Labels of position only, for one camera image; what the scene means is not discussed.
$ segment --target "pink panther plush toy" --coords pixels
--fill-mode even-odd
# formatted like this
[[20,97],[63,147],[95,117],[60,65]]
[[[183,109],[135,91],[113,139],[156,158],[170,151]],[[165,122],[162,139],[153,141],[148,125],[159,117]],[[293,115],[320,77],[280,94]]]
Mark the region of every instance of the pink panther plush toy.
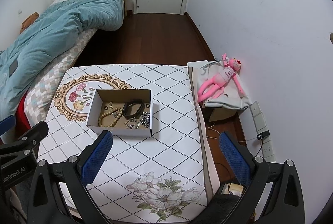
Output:
[[222,56],[224,71],[213,76],[211,79],[205,81],[198,91],[198,103],[208,99],[209,97],[217,98],[224,92],[224,86],[232,78],[237,86],[240,96],[245,96],[242,87],[239,84],[235,71],[240,70],[240,61],[235,58],[227,60],[227,54]]

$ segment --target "white patterned tablecloth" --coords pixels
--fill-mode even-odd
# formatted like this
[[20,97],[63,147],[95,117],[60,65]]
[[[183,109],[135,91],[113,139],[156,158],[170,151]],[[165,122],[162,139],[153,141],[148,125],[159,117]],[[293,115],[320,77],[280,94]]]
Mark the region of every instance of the white patterned tablecloth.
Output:
[[[209,203],[217,173],[195,103],[193,69],[173,65],[94,65],[69,69],[55,93],[46,122],[49,134],[38,160],[66,161],[97,135],[85,125],[95,89],[151,89],[153,135],[113,137],[112,149],[90,195],[111,223],[188,223]],[[65,184],[69,207],[74,202]]]

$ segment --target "black belt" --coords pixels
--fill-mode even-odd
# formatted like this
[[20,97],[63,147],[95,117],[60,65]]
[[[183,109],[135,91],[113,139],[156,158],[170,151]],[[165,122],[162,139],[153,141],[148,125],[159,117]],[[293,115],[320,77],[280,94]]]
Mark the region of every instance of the black belt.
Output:
[[[128,110],[129,110],[129,107],[133,106],[135,104],[140,104],[140,107],[138,108],[136,113],[127,114]],[[144,110],[144,101],[142,99],[134,99],[132,101],[129,101],[129,102],[125,103],[124,108],[123,108],[123,116],[128,120],[129,119],[135,119],[142,113],[143,110]]]

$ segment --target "black fuzzy fabric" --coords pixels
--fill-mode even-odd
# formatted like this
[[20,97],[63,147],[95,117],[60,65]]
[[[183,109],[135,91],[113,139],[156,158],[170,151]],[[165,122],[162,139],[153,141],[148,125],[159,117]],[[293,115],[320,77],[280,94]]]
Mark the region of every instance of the black fuzzy fabric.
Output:
[[190,224],[221,224],[235,206],[239,196],[215,194],[208,206]]

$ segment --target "blue comforter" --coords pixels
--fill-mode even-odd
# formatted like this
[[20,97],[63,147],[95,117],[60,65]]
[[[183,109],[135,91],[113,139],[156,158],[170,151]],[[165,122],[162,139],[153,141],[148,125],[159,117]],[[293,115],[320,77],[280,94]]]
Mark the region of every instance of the blue comforter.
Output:
[[[123,0],[68,0],[46,9],[0,54],[0,121],[15,114],[35,76],[71,48],[80,32],[89,28],[117,30],[123,17]],[[16,59],[18,67],[9,76]]]

